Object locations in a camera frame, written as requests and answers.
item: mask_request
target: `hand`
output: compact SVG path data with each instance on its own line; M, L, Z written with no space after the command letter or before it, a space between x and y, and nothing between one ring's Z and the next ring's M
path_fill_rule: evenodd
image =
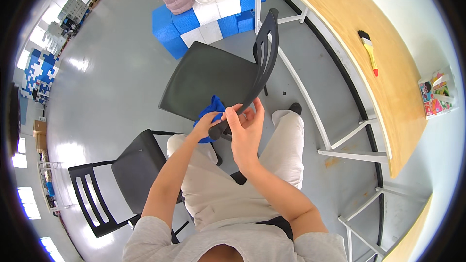
M233 158L240 171L244 174L249 166L258 164L257 150L262 136L262 124L264 123L264 107L259 97L254 100L256 112L248 107L241 115L236 111L242 104L228 107L222 115L222 120L227 120L232 131Z
M209 135L209 129L212 126L217 125L221 122L220 119L212 122L213 118L215 118L217 114L221 114L221 112L210 112L204 114L204 116L198 121L194 129L192 129L188 137L192 138L196 142L199 142L201 139L207 137Z

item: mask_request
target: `yellow brush handle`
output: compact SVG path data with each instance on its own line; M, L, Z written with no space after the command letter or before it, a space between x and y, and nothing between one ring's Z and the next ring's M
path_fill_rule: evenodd
M364 44L363 46L366 48L367 52L369 53L370 62L372 63L372 69L373 70L378 69L377 64L376 64L376 59L374 58L374 47L371 46L370 44Z

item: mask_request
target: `black bristles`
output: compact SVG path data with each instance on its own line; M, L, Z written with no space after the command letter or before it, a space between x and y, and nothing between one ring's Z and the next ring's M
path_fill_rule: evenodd
M358 35L360 38L367 38L368 40L370 40L369 34L365 31L358 31Z

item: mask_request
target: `beige pants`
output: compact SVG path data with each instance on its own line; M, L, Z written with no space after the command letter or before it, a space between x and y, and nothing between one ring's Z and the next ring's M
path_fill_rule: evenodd
M274 112L272 122L275 132L259 162L270 172L301 189L304 122L290 110ZM167 142L169 157L185 137L181 134L170 137ZM280 215L250 182L237 184L215 163L216 156L211 144L198 144L181 185L186 209L194 217L197 230L231 218L258 217L258 221L266 221Z

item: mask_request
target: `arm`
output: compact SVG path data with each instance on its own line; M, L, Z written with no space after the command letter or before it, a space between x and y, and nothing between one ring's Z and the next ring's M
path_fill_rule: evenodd
M328 230L318 209L297 188L266 170L257 159L264 108L259 98L254 100L256 113L247 108L237 116L241 104L226 109L222 119L227 119L232 131L233 157L242 174L262 194L275 210L286 219L293 230L294 239L309 232Z
M317 207L296 187L262 167L257 157L245 167L244 176L290 223L294 240L309 232L329 232Z
M172 227L173 211L189 160L198 142L207 137L209 128L220 122L217 120L212 123L217 114L219 112L205 114L181 147L167 160L149 190L141 216L150 215L160 218L170 228Z

